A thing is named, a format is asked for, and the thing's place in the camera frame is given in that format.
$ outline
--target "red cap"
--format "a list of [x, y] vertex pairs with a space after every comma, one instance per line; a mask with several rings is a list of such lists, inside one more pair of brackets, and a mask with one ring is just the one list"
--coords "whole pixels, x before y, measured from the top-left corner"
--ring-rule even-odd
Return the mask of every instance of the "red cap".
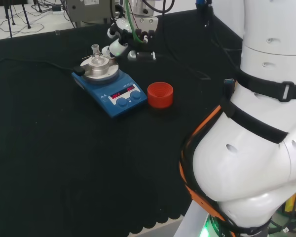
[[164, 109], [173, 103], [173, 87], [165, 82], [155, 82], [148, 86], [148, 103], [157, 109]]

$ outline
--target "red led display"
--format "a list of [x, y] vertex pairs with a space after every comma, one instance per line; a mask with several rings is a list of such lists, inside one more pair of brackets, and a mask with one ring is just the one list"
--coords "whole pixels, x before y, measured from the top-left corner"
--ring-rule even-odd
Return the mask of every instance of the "red led display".
[[112, 99], [115, 99], [116, 97], [118, 97], [118, 96], [120, 96], [120, 95], [122, 95], [122, 94], [125, 94], [127, 91], [131, 91], [132, 89], [135, 89], [135, 87], [134, 87], [133, 85], [131, 85], [131, 86], [125, 88], [125, 89], [122, 89], [122, 90], [120, 90], [120, 91], [117, 92], [117, 93], [114, 93], [114, 94], [111, 95], [110, 97], [111, 97]]

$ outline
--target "white robot body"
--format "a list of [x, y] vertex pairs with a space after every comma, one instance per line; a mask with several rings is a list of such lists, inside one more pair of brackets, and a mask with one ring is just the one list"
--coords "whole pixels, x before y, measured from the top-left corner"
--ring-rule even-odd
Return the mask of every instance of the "white robot body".
[[[296, 0], [244, 2], [242, 71], [296, 84]], [[238, 85], [231, 101], [288, 136], [272, 143], [223, 113], [196, 148], [193, 170], [204, 193], [238, 226], [259, 227], [296, 193], [296, 100], [279, 102]]]

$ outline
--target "black cloth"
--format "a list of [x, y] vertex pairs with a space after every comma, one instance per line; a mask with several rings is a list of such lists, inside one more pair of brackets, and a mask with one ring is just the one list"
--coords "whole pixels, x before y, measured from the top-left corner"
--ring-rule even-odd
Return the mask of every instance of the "black cloth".
[[[167, 57], [120, 60], [145, 92], [156, 81], [173, 86], [174, 104], [163, 111], [143, 105], [111, 119], [70, 74], [43, 63], [0, 63], [0, 237], [126, 237], [186, 213], [182, 141], [219, 103], [233, 73], [196, 11], [169, 14], [165, 26], [177, 55], [212, 79], [196, 79]], [[225, 25], [216, 26], [226, 47], [241, 47]], [[0, 59], [77, 66], [92, 44], [111, 43], [107, 29], [0, 40]], [[161, 27], [154, 50], [166, 54]], [[239, 63], [240, 52], [231, 54]]]

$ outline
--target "cable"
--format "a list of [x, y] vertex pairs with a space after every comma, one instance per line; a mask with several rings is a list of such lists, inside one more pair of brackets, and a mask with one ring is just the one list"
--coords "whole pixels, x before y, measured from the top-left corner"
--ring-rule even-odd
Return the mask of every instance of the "cable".
[[[213, 45], [215, 45], [216, 47], [220, 47], [213, 39], [211, 40]], [[224, 48], [227, 52], [234, 52], [234, 51], [241, 51], [241, 48]]]
[[64, 18], [65, 18], [67, 21], [70, 21], [70, 22], [71, 22], [71, 20], [69, 20], [69, 19], [66, 18], [66, 16], [65, 16], [65, 12], [66, 12], [66, 11], [64, 11]]
[[[166, 0], [163, 1], [163, 10], [166, 7]], [[175, 54], [174, 51], [172, 51], [172, 49], [170, 48], [168, 41], [167, 41], [167, 37], [166, 37], [166, 33], [165, 33], [165, 11], [162, 13], [162, 34], [163, 34], [163, 40], [164, 40], [164, 44], [166, 46], [166, 49], [169, 51], [170, 55], [173, 57], [173, 59], [181, 64], [183, 67], [185, 67], [186, 69], [189, 70], [189, 72], [195, 76], [196, 78], [200, 79], [200, 80], [211, 80], [210, 76], [208, 76], [206, 73], [201, 72], [201, 71], [195, 71], [193, 68], [191, 68], [189, 65], [184, 64], [183, 62], [180, 61], [179, 57]]]
[[65, 67], [62, 67], [62, 66], [59, 66], [55, 63], [52, 63], [52, 62], [49, 62], [49, 61], [44, 61], [44, 60], [30, 60], [30, 59], [16, 59], [16, 58], [1, 58], [0, 59], [0, 63], [2, 63], [3, 61], [5, 60], [10, 60], [10, 61], [17, 61], [17, 62], [32, 62], [32, 63], [46, 63], [46, 64], [49, 64], [55, 68], [58, 68], [60, 70], [64, 70], [64, 71], [73, 71], [73, 69], [71, 68], [65, 68]]
[[130, 28], [132, 29], [132, 33], [133, 33], [134, 41], [137, 41], [137, 42], [139, 42], [139, 43], [144, 43], [144, 42], [142, 42], [142, 41], [138, 38], [138, 35], [137, 35], [136, 32], [135, 32], [135, 29], [134, 29], [133, 23], [132, 23], [132, 21], [131, 21], [130, 13], [129, 13], [128, 0], [125, 0], [125, 6], [126, 6], [126, 13], [127, 13], [127, 17], [128, 17], [128, 22], [129, 22]]
[[65, 0], [60, 0], [60, 2], [62, 3], [63, 5], [63, 8], [64, 8], [64, 18], [66, 19], [65, 17], [65, 12], [67, 13], [67, 16], [69, 17], [69, 21], [71, 22], [71, 24], [73, 25], [73, 27], [75, 28], [74, 24], [73, 24], [73, 21], [71, 20], [71, 17], [69, 16], [68, 12], [67, 12], [67, 7], [65, 6]]
[[134, 19], [134, 22], [135, 22], [135, 24], [136, 24], [136, 27], [137, 27], [137, 29], [139, 29], [139, 27], [138, 27], [138, 25], [137, 25], [137, 22], [136, 22], [136, 20], [135, 20], [135, 17], [134, 17], [134, 13], [133, 13], [132, 6], [131, 6], [130, 2], [128, 2], [128, 4], [129, 4], [129, 8], [130, 8], [130, 10], [131, 10], [131, 12], [132, 12], [133, 19]]
[[227, 57], [228, 61], [230, 62], [230, 64], [233, 66], [233, 68], [234, 68], [235, 70], [237, 70], [238, 67], [237, 67], [236, 64], [233, 62], [231, 56], [230, 56], [229, 53], [225, 50], [225, 48], [223, 47], [222, 43], [221, 43], [220, 40], [218, 39], [218, 36], [217, 36], [215, 30], [214, 30], [214, 37], [215, 37], [215, 39], [216, 39], [216, 41], [217, 41], [219, 47], [220, 47], [221, 50], [224, 52], [225, 56]]
[[156, 12], [159, 12], [159, 13], [167, 13], [167, 12], [169, 12], [173, 8], [173, 6], [174, 6], [174, 2], [175, 2], [175, 0], [172, 0], [171, 5], [169, 6], [169, 8], [167, 10], [164, 7], [162, 9], [162, 11], [160, 11], [160, 10], [154, 8], [153, 6], [151, 6], [146, 0], [143, 0], [143, 3], [146, 4], [147, 7], [149, 7], [150, 9], [152, 9], [152, 10], [154, 10]]
[[[2, 24], [3, 24], [4, 22], [6, 22], [6, 21], [8, 21], [8, 20], [6, 19], [6, 20], [4, 20], [4, 21], [1, 22], [1, 24], [0, 24], [0, 30], [2, 30], [3, 32], [10, 32], [10, 31], [6, 31], [6, 30], [4, 30], [4, 29], [1, 28]], [[20, 30], [20, 31], [11, 31], [11, 32], [12, 32], [12, 33], [22, 33], [22, 34], [27, 34], [27, 33], [37, 33], [37, 32], [40, 32], [42, 29], [45, 28], [45, 26], [44, 26], [43, 24], [41, 24], [41, 23], [31, 23], [31, 25], [41, 25], [42, 28], [39, 29], [38, 31], [27, 31], [27, 32], [23, 32], [23, 31]]]
[[295, 216], [295, 212], [296, 212], [296, 197], [295, 197], [292, 213], [291, 213], [287, 223], [285, 225], [283, 225], [283, 226], [279, 226], [279, 227], [276, 227], [276, 228], [270, 228], [268, 230], [269, 235], [280, 232], [281, 230], [285, 229], [291, 223], [291, 221], [293, 220], [293, 218]]
[[112, 2], [113, 2], [113, 0], [110, 0], [110, 12], [111, 12], [111, 18], [112, 18], [112, 20], [113, 20], [113, 22], [114, 22], [114, 25], [115, 25], [115, 27], [116, 27], [117, 32], [118, 32], [120, 35], [122, 35], [122, 32], [121, 32], [120, 28], [118, 27], [117, 22], [116, 22], [115, 17], [114, 17], [114, 14], [113, 14], [113, 3], [112, 3]]

